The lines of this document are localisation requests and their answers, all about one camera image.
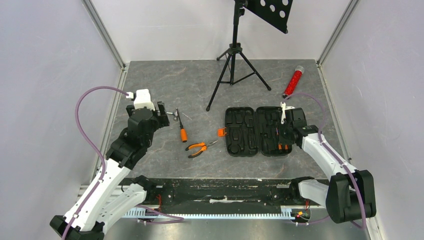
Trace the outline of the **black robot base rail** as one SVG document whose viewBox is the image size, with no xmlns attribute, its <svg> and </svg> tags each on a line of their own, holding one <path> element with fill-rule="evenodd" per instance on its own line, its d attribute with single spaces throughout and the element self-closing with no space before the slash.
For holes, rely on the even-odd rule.
<svg viewBox="0 0 424 240">
<path fill-rule="evenodd" d="M 317 203 L 295 196 L 289 179 L 151 178 L 144 206 L 166 214 L 277 214 Z"/>
</svg>

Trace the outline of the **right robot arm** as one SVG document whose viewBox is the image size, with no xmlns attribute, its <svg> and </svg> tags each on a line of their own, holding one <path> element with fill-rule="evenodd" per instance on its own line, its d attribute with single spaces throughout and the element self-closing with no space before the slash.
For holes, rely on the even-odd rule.
<svg viewBox="0 0 424 240">
<path fill-rule="evenodd" d="M 329 183 L 312 177 L 293 180 L 289 199 L 295 204 L 306 200 L 323 206 L 337 224 L 365 221 L 377 214 L 374 177 L 359 170 L 335 151 L 321 130 L 309 125 L 302 108 L 281 104 L 281 120 L 277 125 L 283 146 L 296 145 L 307 153 L 324 172 Z"/>
</svg>

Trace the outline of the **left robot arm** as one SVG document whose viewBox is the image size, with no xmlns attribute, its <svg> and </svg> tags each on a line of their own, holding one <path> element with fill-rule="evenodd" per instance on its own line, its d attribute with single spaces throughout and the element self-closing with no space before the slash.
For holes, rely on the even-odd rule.
<svg viewBox="0 0 424 240">
<path fill-rule="evenodd" d="M 102 240 L 108 229 L 131 208 L 156 200 L 155 184 L 141 175 L 108 202 L 117 186 L 147 153 L 155 131 L 169 126 L 165 104 L 159 101 L 157 106 L 157 110 L 127 107 L 132 111 L 127 127 L 111 144 L 99 173 L 65 215 L 56 215 L 50 221 L 63 240 Z"/>
</svg>

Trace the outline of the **orange-handled pliers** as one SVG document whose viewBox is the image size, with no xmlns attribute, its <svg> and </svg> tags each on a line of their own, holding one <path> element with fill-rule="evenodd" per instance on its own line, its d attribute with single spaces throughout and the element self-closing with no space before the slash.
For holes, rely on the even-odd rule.
<svg viewBox="0 0 424 240">
<path fill-rule="evenodd" d="M 199 155 L 201 155 L 204 151 L 206 151 L 209 147 L 211 147 L 212 145 L 214 145 L 215 143 L 217 143 L 219 140 L 218 139 L 216 139 L 216 140 L 213 140 L 213 141 L 210 141 L 210 142 L 198 142 L 198 143 L 193 143 L 193 144 L 190 144 L 189 146 L 187 146 L 186 148 L 185 148 L 185 151 L 190 151 L 190 150 L 192 150 L 192 149 L 198 149 L 198 151 L 197 152 L 195 152 L 195 153 L 193 153 L 193 154 L 190 154 L 189 156 L 188 156 L 188 158 L 189 159 L 193 159 L 193 158 L 196 158 L 196 157 L 198 157 Z"/>
</svg>

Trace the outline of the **claw hammer black handle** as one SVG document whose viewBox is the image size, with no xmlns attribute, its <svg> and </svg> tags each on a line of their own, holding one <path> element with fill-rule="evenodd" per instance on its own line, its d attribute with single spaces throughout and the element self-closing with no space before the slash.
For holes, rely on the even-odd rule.
<svg viewBox="0 0 424 240">
<path fill-rule="evenodd" d="M 167 114 L 173 116 L 173 120 L 174 121 L 178 121 L 179 120 L 179 111 L 178 111 L 177 108 L 173 112 L 167 112 Z"/>
</svg>

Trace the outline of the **black plastic tool case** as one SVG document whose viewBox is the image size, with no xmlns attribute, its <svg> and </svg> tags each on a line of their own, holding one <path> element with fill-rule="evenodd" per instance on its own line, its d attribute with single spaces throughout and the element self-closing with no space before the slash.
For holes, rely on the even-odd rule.
<svg viewBox="0 0 424 240">
<path fill-rule="evenodd" d="M 233 157 L 253 157 L 261 153 L 267 157 L 282 157 L 290 154 L 279 151 L 282 108 L 278 106 L 229 107 L 224 113 L 224 127 L 217 136 L 225 139 L 226 150 Z"/>
</svg>

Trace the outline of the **large orange-handled screwdriver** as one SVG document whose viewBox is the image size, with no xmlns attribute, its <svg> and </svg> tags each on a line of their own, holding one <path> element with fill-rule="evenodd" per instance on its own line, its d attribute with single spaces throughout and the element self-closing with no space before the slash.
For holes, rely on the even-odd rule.
<svg viewBox="0 0 424 240">
<path fill-rule="evenodd" d="M 187 132 L 186 132 L 186 130 L 184 128 L 184 125 L 183 125 L 183 123 L 181 121 L 180 112 L 179 112 L 179 109 L 178 108 L 176 108 L 176 115 L 177 115 L 177 120 L 179 122 L 179 127 L 180 127 L 181 141 L 183 143 L 186 143 L 188 141 L 188 135 L 187 135 Z"/>
</svg>

